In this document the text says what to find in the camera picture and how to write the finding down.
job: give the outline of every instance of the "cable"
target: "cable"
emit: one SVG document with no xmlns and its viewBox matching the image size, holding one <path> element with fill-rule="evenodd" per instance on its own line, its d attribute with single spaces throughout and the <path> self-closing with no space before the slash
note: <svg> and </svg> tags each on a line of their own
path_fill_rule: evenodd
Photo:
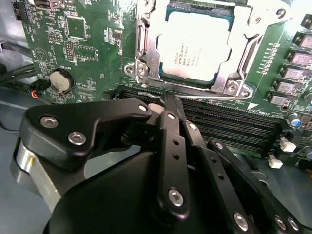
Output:
<svg viewBox="0 0 312 234">
<path fill-rule="evenodd" d="M 29 65 L 26 65 L 26 66 L 23 66 L 23 67 L 19 67 L 17 69 L 14 69 L 12 71 L 4 73 L 2 76 L 0 76 L 0 82 L 9 79 L 12 76 L 16 76 L 16 75 L 19 75 L 19 74 L 23 74 L 24 72 L 34 71 L 34 70 L 35 70 L 35 67 L 34 67 L 33 64 L 29 64 Z"/>
<path fill-rule="evenodd" d="M 36 75 L 35 71 L 25 72 L 25 73 L 22 73 L 20 75 L 16 75 L 16 76 L 13 76 L 13 77 L 8 78 L 6 80 L 0 81 L 0 86 L 7 84 L 7 83 L 12 83 L 14 81 L 18 81 L 20 79 L 30 78 L 30 77 L 33 77 L 35 75 Z"/>
<path fill-rule="evenodd" d="M 31 91 L 31 96 L 32 96 L 33 98 L 35 98 L 35 99 L 38 99 L 38 98 L 39 98 L 38 95 L 36 94 L 36 91 L 35 91 L 35 90 Z"/>
<path fill-rule="evenodd" d="M 1 44 L 1 47 L 3 50 L 11 50 L 11 51 L 15 51 L 17 53 L 20 53 L 22 55 L 25 55 L 27 57 L 32 57 L 32 54 L 30 52 L 30 50 L 26 47 L 23 47 L 21 45 L 18 45 L 18 44 L 14 44 L 14 43 L 11 43 L 11 42 L 4 42 Z"/>
<path fill-rule="evenodd" d="M 11 130 L 11 129 L 8 129 L 8 128 L 4 127 L 4 125 L 1 122 L 1 120 L 0 120 L 0 129 L 4 130 L 7 133 L 12 133 L 12 134 L 18 134 L 19 133 L 18 130 Z"/>
</svg>

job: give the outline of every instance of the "black plastic part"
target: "black plastic part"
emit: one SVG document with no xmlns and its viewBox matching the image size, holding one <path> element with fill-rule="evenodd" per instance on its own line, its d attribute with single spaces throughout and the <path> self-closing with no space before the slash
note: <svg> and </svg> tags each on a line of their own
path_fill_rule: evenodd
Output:
<svg viewBox="0 0 312 234">
<path fill-rule="evenodd" d="M 0 76 L 7 72 L 6 66 L 0 63 Z"/>
<path fill-rule="evenodd" d="M 165 109 L 172 111 L 180 120 L 185 121 L 185 113 L 180 97 L 165 91 L 160 97 L 161 103 L 165 103 Z"/>
<path fill-rule="evenodd" d="M 240 201 L 244 204 L 246 213 L 252 215 L 253 222 L 260 232 L 302 234 L 303 226 L 299 225 L 298 220 L 273 196 L 268 187 L 264 186 L 227 147 L 220 149 L 217 144 L 222 144 L 222 142 L 212 140 L 207 147 L 219 155 Z M 284 222 L 286 231 L 283 231 L 277 224 L 276 216 Z M 290 226 L 287 221 L 289 217 L 298 224 L 299 231 L 295 231 Z"/>
<path fill-rule="evenodd" d="M 191 169 L 191 215 L 174 228 L 157 222 L 158 164 L 153 153 L 139 153 L 73 187 L 54 209 L 49 234 L 224 234 L 216 197 Z"/>
<path fill-rule="evenodd" d="M 202 170 L 205 174 L 205 178 L 207 178 L 205 180 L 206 183 L 211 184 L 217 197 L 216 203 L 218 203 L 219 207 L 222 207 L 222 217 L 226 223 L 224 228 L 228 229 L 227 233 L 259 233 L 253 223 L 248 219 L 218 155 L 205 147 L 205 142 L 199 129 L 192 129 L 190 124 L 189 121 L 183 123 L 184 134 L 188 143 L 188 155 L 191 154 L 194 157 L 198 157 L 196 160 L 199 162 L 198 169 Z M 235 213 L 239 213 L 245 217 L 249 227 L 247 230 L 240 229 L 235 223 L 233 216 Z"/>
<path fill-rule="evenodd" d="M 12 6 L 13 6 L 16 20 L 23 21 L 23 22 L 29 20 L 26 7 L 25 7 L 25 3 L 16 1 L 16 2 L 12 2 Z"/>
<path fill-rule="evenodd" d="M 157 151 L 160 170 L 153 212 L 163 225 L 172 226 L 187 219 L 190 212 L 185 139 L 180 136 L 179 119 L 172 112 L 163 111 L 158 121 L 161 135 Z M 184 202 L 181 206 L 175 206 L 169 199 L 171 189 L 182 194 Z"/>
<path fill-rule="evenodd" d="M 45 79 L 37 79 L 35 82 L 31 83 L 30 89 L 35 90 L 37 93 L 41 93 L 48 88 L 50 88 L 51 82 Z"/>
<path fill-rule="evenodd" d="M 139 105 L 145 106 L 147 111 L 140 110 Z M 40 119 L 44 116 L 56 118 L 58 127 L 43 127 Z M 137 99 L 36 106 L 24 113 L 19 135 L 25 147 L 36 155 L 63 169 L 74 170 L 87 161 L 103 137 L 112 141 L 109 146 L 117 148 L 114 145 L 116 132 L 112 132 L 117 125 L 124 131 L 129 122 L 147 121 L 150 116 L 151 110 Z M 70 143 L 68 135 L 71 132 L 83 133 L 86 142 L 80 146 Z M 97 134 L 100 132 L 105 132 L 105 136 Z"/>
</svg>

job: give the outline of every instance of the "integrated circuit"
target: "integrated circuit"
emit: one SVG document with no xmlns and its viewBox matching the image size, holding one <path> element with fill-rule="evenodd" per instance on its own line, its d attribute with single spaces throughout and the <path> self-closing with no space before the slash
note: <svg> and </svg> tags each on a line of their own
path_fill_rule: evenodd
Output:
<svg viewBox="0 0 312 234">
<path fill-rule="evenodd" d="M 298 46 L 312 49 L 312 34 L 298 33 L 294 43 Z"/>
<path fill-rule="evenodd" d="M 307 66 L 312 60 L 312 54 L 308 51 L 291 50 L 287 60 L 293 64 Z"/>
<path fill-rule="evenodd" d="M 312 15 L 306 14 L 301 25 L 307 29 L 312 29 Z"/>
<path fill-rule="evenodd" d="M 66 16 L 68 37 L 85 40 L 86 29 L 83 17 Z"/>
<path fill-rule="evenodd" d="M 284 64 L 280 74 L 282 78 L 285 79 L 294 79 L 299 80 L 302 77 L 309 77 L 311 75 L 312 71 L 308 69 L 302 69 L 299 66 Z"/>
<path fill-rule="evenodd" d="M 206 31 L 201 30 L 202 25 L 198 22 L 211 27 L 213 25 L 215 29 L 212 31 L 218 31 L 218 37 L 211 37 Z M 163 72 L 183 78 L 212 81 L 220 64 L 228 59 L 231 51 L 227 45 L 229 27 L 227 19 L 172 12 L 168 18 L 167 30 L 158 39 Z"/>
<path fill-rule="evenodd" d="M 295 88 L 295 84 L 291 81 L 285 80 L 285 81 L 278 81 L 275 84 L 275 89 L 279 92 L 290 94 L 292 93 L 293 89 Z"/>
<path fill-rule="evenodd" d="M 283 93 L 270 91 L 270 93 L 268 95 L 268 100 L 269 100 L 270 104 L 282 106 L 287 101 L 287 97 Z"/>
<path fill-rule="evenodd" d="M 95 48 L 73 44 L 74 55 L 78 58 L 96 60 Z"/>
</svg>

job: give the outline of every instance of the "processor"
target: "processor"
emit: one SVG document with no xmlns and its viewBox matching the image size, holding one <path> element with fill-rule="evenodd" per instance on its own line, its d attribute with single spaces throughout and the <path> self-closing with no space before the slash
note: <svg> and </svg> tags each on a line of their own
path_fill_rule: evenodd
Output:
<svg viewBox="0 0 312 234">
<path fill-rule="evenodd" d="M 263 36 L 289 12 L 279 0 L 138 1 L 135 62 L 124 71 L 183 97 L 249 99 L 245 80 Z"/>
</svg>

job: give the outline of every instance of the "metal cylinder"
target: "metal cylinder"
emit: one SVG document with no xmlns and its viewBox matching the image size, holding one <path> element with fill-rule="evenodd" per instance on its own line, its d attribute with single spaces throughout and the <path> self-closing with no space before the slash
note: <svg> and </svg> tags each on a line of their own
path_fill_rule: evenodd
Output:
<svg viewBox="0 0 312 234">
<path fill-rule="evenodd" d="M 306 155 L 306 157 L 310 160 L 312 160 L 312 146 L 306 146 L 304 149 L 304 154 Z"/>
<path fill-rule="evenodd" d="M 312 106 L 312 93 L 306 94 L 304 100 L 307 101 L 310 106 Z"/>
<path fill-rule="evenodd" d="M 299 127 L 301 125 L 301 120 L 299 119 L 297 113 L 290 113 L 288 115 L 288 120 L 292 127 Z"/>
</svg>

